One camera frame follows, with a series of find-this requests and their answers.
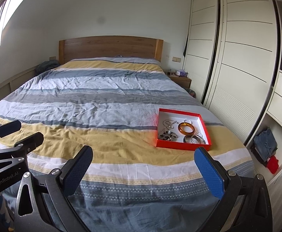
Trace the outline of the dark brown bangle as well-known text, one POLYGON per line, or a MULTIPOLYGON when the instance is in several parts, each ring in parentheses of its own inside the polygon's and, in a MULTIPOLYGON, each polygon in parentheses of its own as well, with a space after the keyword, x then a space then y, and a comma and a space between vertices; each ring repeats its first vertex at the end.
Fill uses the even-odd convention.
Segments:
POLYGON ((204 144, 204 139, 199 135, 184 136, 184 143, 204 144))

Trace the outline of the amber orange bangle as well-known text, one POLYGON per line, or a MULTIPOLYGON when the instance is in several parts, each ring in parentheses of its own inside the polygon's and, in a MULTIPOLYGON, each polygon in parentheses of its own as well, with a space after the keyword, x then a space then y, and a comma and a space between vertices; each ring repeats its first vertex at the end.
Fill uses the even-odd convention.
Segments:
POLYGON ((183 135, 193 135, 195 133, 195 127, 189 123, 182 122, 178 125, 178 131, 183 135))

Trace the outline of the thin silver hoop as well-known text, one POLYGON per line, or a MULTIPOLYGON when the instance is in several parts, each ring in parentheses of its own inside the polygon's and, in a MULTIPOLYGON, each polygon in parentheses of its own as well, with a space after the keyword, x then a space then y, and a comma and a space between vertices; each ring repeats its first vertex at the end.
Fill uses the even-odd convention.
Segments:
POLYGON ((190 119, 184 119, 184 123, 189 123, 192 125, 192 121, 190 119))

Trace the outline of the red jewelry box white inside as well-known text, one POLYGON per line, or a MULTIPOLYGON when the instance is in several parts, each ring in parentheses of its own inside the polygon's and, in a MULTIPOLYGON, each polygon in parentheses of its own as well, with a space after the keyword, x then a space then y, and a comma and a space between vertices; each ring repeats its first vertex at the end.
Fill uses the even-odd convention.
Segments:
POLYGON ((189 151, 203 147, 209 151, 212 142, 200 114, 161 108, 157 117, 156 146, 189 151))

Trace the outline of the red cloth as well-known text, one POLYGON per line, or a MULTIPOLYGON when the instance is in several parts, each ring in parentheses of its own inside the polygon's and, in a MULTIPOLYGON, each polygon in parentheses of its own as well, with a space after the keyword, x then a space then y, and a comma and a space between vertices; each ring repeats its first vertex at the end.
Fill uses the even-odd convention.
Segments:
POLYGON ((275 174, 279 169, 279 160, 273 155, 269 158, 266 167, 271 172, 271 174, 275 174))

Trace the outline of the folded blue jeans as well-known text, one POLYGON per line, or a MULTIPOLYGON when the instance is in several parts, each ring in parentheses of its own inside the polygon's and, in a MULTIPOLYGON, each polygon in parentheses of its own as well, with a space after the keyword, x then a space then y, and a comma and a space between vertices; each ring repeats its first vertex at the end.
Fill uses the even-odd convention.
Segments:
POLYGON ((263 162, 268 161, 277 150, 277 142, 270 128, 265 129, 259 135, 255 136, 253 141, 255 149, 263 162))

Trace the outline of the striped blue yellow bedspread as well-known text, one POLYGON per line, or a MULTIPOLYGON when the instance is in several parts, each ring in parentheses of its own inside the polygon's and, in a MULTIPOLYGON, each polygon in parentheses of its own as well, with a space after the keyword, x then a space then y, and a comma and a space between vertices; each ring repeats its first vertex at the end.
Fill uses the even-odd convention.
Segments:
POLYGON ((161 108, 199 114, 210 154, 226 169, 252 177, 242 141, 200 102, 141 58, 72 60, 46 71, 0 101, 0 124, 21 129, 0 149, 41 132, 28 155, 32 174, 61 168, 88 145, 93 161, 69 200, 91 231, 195 231, 217 203, 193 151, 159 148, 161 108))

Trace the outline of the dark waste bin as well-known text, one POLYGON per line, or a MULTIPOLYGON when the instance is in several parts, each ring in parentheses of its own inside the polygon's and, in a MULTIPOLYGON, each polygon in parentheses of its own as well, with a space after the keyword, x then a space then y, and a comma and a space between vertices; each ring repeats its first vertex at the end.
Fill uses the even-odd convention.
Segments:
POLYGON ((194 90, 189 89, 189 90, 188 90, 188 93, 189 93, 193 98, 196 98, 196 93, 195 93, 194 90))

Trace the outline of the wooden headboard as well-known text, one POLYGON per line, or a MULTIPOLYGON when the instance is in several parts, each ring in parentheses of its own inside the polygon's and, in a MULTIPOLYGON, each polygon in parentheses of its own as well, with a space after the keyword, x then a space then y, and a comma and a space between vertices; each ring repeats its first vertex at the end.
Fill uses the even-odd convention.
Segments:
POLYGON ((59 41, 59 62, 100 57, 137 57, 162 60, 162 39, 139 36, 88 36, 59 41))

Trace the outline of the wooden nightstand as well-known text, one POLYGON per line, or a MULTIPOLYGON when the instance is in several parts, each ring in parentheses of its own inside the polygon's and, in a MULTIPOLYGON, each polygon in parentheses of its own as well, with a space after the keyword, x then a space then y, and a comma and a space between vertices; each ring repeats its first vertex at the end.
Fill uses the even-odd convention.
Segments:
POLYGON ((184 89, 189 89, 191 86, 191 79, 188 77, 179 77, 176 75, 170 75, 169 78, 184 89))

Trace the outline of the purple tissue box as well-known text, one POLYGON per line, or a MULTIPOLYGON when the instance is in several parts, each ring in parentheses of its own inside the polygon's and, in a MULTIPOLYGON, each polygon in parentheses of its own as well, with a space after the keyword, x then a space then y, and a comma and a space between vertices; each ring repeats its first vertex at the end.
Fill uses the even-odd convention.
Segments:
POLYGON ((185 70, 177 70, 175 72, 175 75, 179 76, 179 77, 186 77, 187 76, 187 72, 185 70))

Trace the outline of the white sliding wardrobe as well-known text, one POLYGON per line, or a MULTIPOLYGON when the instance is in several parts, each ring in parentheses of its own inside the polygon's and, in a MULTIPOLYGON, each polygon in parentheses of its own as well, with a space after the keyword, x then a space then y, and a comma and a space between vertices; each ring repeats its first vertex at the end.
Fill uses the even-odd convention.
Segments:
POLYGON ((275 172, 254 158, 271 184, 282 175, 282 2, 191 0, 184 69, 208 110, 246 145, 270 129, 275 172))

